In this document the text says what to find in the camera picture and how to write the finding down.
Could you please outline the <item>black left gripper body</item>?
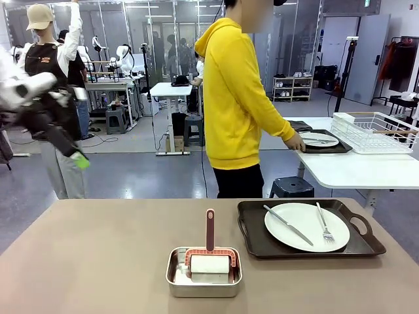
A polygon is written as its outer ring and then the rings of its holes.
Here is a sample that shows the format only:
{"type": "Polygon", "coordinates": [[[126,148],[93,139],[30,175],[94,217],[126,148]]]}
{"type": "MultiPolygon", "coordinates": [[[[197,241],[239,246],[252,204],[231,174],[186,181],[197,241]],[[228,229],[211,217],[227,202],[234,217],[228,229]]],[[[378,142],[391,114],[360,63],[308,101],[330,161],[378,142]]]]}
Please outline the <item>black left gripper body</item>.
{"type": "Polygon", "coordinates": [[[74,140],[61,126],[56,125],[46,113],[29,110],[20,111],[18,122],[27,128],[32,135],[51,143],[66,157],[72,157],[79,151],[74,140]]]}

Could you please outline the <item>person's right hand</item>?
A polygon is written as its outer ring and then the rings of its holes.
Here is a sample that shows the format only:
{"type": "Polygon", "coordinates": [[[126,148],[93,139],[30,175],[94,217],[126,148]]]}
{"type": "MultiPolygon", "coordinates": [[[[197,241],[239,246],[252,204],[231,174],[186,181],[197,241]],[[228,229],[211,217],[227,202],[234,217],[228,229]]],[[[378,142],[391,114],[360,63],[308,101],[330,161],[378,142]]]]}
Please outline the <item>person's right hand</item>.
{"type": "Polygon", "coordinates": [[[299,150],[301,152],[306,151],[304,141],[298,133],[295,133],[294,136],[292,136],[292,138],[290,138],[289,140],[284,141],[284,144],[290,150],[299,150]]]}

